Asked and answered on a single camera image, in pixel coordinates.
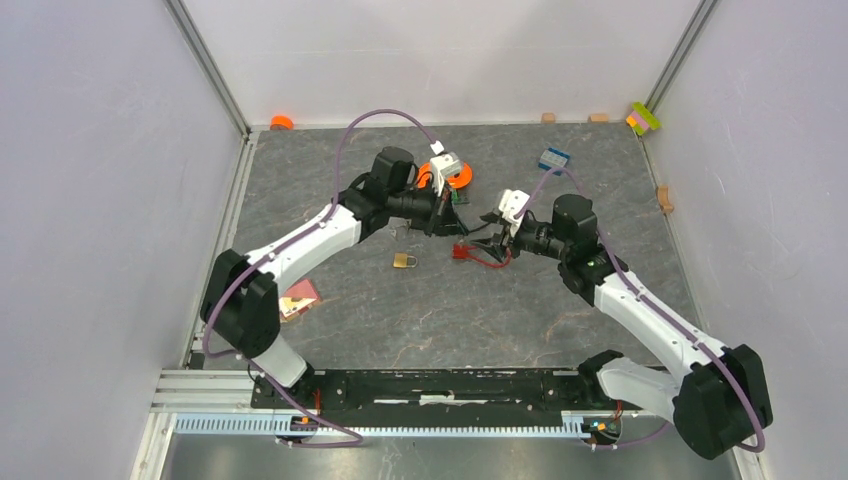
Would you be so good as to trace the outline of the red key with cord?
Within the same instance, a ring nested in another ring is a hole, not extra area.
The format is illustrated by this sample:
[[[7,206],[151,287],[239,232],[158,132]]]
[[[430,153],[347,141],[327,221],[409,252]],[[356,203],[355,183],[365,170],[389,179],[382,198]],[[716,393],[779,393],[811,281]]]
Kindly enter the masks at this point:
[[[451,256],[454,260],[472,261],[492,269],[504,268],[509,265],[512,260],[510,253],[507,253],[503,260],[484,260],[474,253],[475,250],[477,250],[476,246],[456,243],[452,246]]]

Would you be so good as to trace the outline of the brass padlock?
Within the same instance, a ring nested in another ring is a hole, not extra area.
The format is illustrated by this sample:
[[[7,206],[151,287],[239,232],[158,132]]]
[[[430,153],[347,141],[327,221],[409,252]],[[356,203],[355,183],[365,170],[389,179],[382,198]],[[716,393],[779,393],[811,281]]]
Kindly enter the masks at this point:
[[[416,268],[418,264],[419,261],[414,255],[405,252],[395,253],[392,260],[392,267],[396,269]]]

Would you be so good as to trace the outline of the black key with cord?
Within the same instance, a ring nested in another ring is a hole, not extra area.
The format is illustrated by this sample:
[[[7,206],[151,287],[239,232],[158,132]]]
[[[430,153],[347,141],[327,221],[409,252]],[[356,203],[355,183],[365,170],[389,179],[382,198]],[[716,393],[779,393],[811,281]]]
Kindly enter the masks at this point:
[[[465,237],[480,232],[489,226],[491,226],[491,223],[483,223],[477,227],[448,224],[436,226],[432,230],[426,230],[423,226],[413,224],[412,222],[402,222],[398,225],[389,225],[388,232],[394,239],[400,239],[413,232],[423,233],[428,237]]]

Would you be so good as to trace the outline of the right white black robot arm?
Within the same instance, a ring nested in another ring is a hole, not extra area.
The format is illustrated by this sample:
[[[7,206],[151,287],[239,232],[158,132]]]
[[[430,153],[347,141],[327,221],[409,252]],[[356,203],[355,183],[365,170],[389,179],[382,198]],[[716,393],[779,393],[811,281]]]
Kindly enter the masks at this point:
[[[597,354],[579,367],[580,400],[591,408],[619,400],[650,412],[704,459],[732,448],[762,452],[773,413],[760,356],[711,337],[653,294],[608,246],[590,199],[558,197],[548,221],[529,212],[529,201],[523,191],[503,191],[481,217],[500,232],[474,246],[497,260],[528,252],[556,261],[572,293],[623,326],[662,366],[612,350]]]

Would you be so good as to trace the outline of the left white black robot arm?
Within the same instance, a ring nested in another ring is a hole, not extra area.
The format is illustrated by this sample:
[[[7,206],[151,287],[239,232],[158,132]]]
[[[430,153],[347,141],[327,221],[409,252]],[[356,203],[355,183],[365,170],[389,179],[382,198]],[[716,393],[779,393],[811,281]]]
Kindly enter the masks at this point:
[[[385,227],[406,219],[426,235],[464,232],[452,206],[449,179],[463,163],[441,153],[427,164],[418,187],[410,176],[410,152],[386,147],[370,171],[339,192],[315,218],[277,241],[239,254],[217,256],[200,306],[207,332],[216,332],[237,353],[274,378],[275,392],[290,407],[306,405],[314,394],[310,366],[283,338],[279,300],[290,287],[333,255],[353,247]]]

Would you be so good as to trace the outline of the blue toy brick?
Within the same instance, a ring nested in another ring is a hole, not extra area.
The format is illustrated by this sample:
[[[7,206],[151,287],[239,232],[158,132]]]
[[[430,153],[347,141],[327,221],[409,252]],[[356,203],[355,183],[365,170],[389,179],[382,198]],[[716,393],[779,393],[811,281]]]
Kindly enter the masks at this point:
[[[540,155],[537,166],[542,170],[553,170],[555,176],[561,176],[570,158],[568,153],[549,147]]]

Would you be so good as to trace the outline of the red wooden box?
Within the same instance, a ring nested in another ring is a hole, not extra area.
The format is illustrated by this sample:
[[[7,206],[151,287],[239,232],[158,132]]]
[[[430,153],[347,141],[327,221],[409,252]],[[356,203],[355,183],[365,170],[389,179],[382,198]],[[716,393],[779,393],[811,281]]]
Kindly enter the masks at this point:
[[[301,279],[279,298],[280,321],[289,322],[322,301],[321,295],[310,279]]]

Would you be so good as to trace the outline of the curved wooden block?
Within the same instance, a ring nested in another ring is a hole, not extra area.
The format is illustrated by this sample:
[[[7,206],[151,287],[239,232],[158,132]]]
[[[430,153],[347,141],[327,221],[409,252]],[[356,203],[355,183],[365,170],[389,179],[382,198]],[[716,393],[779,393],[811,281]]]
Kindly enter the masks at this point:
[[[656,188],[656,198],[663,215],[671,214],[675,210],[668,185],[660,185]]]

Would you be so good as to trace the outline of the orange round cap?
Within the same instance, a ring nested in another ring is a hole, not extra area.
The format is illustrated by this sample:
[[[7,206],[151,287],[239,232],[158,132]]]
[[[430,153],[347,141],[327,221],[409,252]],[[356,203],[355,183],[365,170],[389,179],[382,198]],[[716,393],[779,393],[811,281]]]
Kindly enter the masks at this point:
[[[294,122],[285,115],[275,115],[269,122],[270,130],[292,130],[293,128]]]

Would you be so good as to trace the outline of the multicolour toy brick stack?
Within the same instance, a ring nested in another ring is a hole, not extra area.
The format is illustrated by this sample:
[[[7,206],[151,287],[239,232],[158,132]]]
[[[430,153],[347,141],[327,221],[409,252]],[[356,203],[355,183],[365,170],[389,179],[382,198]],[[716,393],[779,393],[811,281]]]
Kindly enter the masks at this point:
[[[659,119],[641,102],[631,104],[631,111],[625,118],[625,122],[639,137],[662,127]]]

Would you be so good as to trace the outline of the dark flat base plate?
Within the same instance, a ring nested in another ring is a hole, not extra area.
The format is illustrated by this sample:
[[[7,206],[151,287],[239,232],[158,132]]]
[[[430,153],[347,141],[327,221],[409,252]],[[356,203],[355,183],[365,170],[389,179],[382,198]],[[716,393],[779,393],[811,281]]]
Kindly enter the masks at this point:
[[[470,203],[470,200],[466,193],[456,191],[454,193],[454,203],[457,205],[467,205]]]

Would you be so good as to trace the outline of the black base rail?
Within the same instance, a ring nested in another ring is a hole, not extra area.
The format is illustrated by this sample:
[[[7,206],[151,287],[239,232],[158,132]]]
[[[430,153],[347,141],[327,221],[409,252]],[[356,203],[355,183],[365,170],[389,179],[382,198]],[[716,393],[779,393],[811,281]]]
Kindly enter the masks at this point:
[[[308,369],[286,393],[347,428],[553,427],[626,406],[576,368]]]

